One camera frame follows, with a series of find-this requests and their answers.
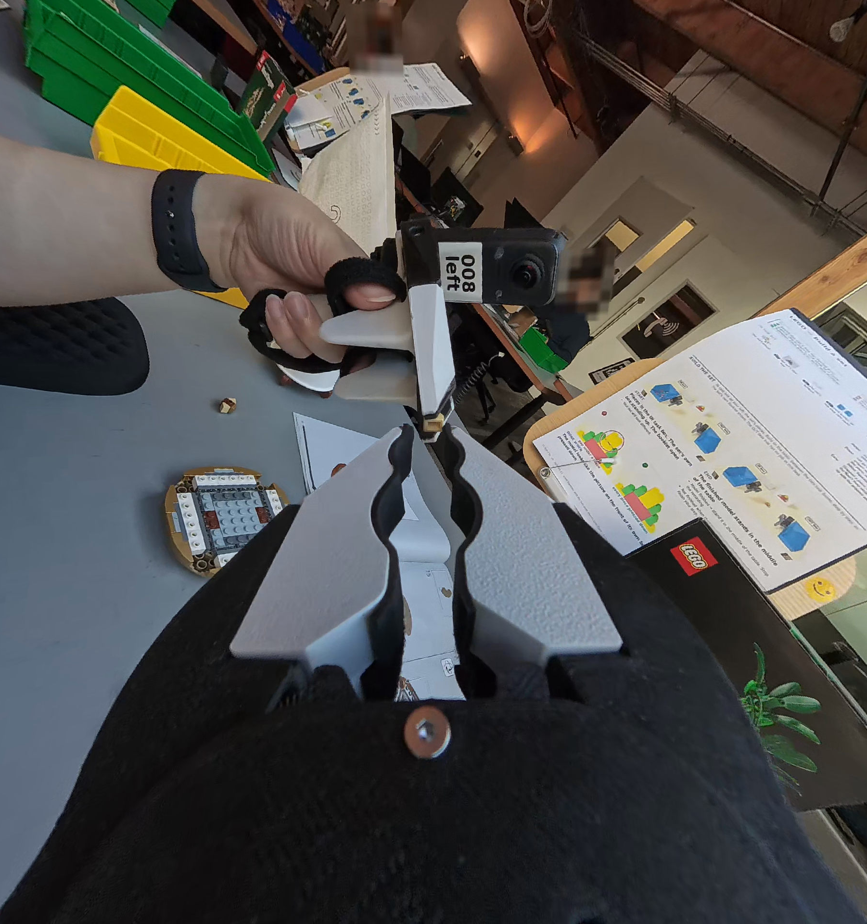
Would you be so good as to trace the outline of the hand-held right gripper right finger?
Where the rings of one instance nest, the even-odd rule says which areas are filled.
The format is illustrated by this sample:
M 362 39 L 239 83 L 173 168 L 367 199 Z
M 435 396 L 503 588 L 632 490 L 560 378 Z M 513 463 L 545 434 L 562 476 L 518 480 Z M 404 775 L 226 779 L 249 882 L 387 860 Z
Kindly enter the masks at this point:
M 519 667 L 618 653 L 623 640 L 556 504 L 463 430 L 443 433 L 456 553 L 453 630 L 466 697 Z

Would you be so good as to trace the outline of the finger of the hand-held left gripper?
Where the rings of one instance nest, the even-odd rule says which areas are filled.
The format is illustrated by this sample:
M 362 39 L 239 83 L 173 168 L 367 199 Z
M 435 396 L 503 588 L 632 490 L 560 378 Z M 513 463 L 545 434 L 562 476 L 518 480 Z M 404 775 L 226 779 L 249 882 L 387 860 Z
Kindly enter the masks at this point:
M 453 410 L 455 364 L 450 341 L 446 303 L 439 283 L 414 285 L 408 290 L 408 306 L 414 342 L 418 413 Z

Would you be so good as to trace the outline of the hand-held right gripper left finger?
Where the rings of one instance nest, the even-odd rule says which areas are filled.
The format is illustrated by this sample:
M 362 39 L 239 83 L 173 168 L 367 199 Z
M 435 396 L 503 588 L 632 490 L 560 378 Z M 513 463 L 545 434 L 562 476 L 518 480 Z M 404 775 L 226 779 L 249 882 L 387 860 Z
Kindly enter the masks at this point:
M 394 699 L 405 645 L 392 533 L 405 513 L 413 430 L 386 433 L 300 505 L 230 643 L 239 659 L 307 674 L 341 668 L 365 699 Z

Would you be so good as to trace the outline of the round lego base build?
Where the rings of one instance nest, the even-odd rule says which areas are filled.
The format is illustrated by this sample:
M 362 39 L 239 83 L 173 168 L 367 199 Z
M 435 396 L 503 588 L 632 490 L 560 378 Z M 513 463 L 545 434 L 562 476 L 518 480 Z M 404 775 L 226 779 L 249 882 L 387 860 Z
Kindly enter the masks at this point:
M 166 525 L 180 563 L 200 577 L 223 569 L 289 504 L 250 468 L 195 468 L 168 486 Z

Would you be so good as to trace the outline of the black lego set box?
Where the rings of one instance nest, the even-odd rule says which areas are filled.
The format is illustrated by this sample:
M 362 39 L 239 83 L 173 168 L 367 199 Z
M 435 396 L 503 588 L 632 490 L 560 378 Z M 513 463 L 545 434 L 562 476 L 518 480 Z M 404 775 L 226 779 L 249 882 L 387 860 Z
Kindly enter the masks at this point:
M 792 808 L 866 804 L 866 710 L 714 532 L 694 520 L 627 558 L 723 668 Z

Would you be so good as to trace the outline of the green lego box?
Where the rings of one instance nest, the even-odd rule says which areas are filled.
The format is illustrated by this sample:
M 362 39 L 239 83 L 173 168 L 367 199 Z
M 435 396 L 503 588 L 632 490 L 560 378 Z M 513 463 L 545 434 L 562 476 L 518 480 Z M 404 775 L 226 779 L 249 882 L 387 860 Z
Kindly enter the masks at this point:
M 265 50 L 260 53 L 235 111 L 247 118 L 258 138 L 268 145 L 285 124 L 298 100 L 296 88 Z

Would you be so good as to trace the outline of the person's left hand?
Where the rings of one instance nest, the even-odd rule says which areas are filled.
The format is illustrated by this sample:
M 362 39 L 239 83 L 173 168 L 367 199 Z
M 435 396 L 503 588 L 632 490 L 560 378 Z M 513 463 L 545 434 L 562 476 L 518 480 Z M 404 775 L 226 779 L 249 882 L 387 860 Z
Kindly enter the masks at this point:
M 297 359 L 311 355 L 340 363 L 347 348 L 324 341 L 324 316 L 311 295 L 340 260 L 366 253 L 300 194 L 268 182 L 204 175 L 193 194 L 200 252 L 211 278 L 252 299 L 266 289 L 272 343 Z

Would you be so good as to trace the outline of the white instruction booklet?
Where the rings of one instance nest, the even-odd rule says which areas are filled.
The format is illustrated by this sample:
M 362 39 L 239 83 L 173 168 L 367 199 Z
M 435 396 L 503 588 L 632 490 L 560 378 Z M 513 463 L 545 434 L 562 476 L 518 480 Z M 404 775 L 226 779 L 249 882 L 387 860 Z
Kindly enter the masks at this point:
M 327 422 L 294 416 L 305 488 L 312 493 L 369 449 L 376 438 Z M 405 514 L 392 534 L 398 555 L 405 644 L 397 701 L 464 699 L 456 676 L 451 547 L 425 502 L 416 468 L 402 485 Z

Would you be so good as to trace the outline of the tan paper bag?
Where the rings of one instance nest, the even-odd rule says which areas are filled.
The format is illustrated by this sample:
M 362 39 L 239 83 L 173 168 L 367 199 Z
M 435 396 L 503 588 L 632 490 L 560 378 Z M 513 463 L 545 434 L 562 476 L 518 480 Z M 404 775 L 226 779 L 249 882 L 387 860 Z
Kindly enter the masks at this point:
M 396 233 L 395 156 L 388 96 L 303 169 L 300 194 L 366 254 Z

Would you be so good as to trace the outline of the white printed leaflets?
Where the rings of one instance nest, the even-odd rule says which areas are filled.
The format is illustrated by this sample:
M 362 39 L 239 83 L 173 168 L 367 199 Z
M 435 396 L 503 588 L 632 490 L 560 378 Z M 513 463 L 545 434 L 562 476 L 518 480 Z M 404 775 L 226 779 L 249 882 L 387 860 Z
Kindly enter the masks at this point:
M 297 91 L 286 122 L 289 143 L 303 153 L 323 146 L 385 100 L 392 115 L 452 112 L 472 105 L 436 63 L 405 64 L 400 74 L 331 74 L 321 86 Z

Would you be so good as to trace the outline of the laminated instruction sheet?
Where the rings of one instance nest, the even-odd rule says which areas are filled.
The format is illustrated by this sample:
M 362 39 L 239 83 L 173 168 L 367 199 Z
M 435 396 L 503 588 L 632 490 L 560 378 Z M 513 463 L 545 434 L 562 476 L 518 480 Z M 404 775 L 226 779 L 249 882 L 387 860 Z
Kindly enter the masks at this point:
M 624 555 L 700 520 L 772 592 L 867 548 L 867 371 L 793 309 L 713 334 L 533 445 Z

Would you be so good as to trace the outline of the black wristband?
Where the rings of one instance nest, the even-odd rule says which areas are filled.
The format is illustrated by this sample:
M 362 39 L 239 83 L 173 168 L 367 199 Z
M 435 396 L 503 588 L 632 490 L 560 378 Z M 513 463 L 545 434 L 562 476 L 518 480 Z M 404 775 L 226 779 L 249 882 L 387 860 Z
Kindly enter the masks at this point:
M 197 293 L 222 293 L 200 250 L 193 196 L 202 171 L 167 169 L 154 180 L 151 229 L 158 268 L 178 287 Z

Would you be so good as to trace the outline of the yellow plastic bin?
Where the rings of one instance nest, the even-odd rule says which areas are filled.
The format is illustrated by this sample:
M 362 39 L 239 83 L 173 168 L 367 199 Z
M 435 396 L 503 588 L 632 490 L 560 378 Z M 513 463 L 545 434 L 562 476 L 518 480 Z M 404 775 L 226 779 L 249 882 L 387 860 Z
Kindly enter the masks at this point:
M 90 143 L 93 158 L 103 163 L 268 181 L 125 85 L 94 123 Z

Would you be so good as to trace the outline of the black padded cushion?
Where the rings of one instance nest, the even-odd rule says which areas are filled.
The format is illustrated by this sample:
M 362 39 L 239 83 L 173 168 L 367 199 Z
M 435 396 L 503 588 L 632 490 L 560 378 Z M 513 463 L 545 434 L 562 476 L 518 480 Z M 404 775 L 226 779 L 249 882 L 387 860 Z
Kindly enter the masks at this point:
M 114 297 L 0 307 L 0 385 L 79 396 L 121 396 L 150 370 L 139 320 Z

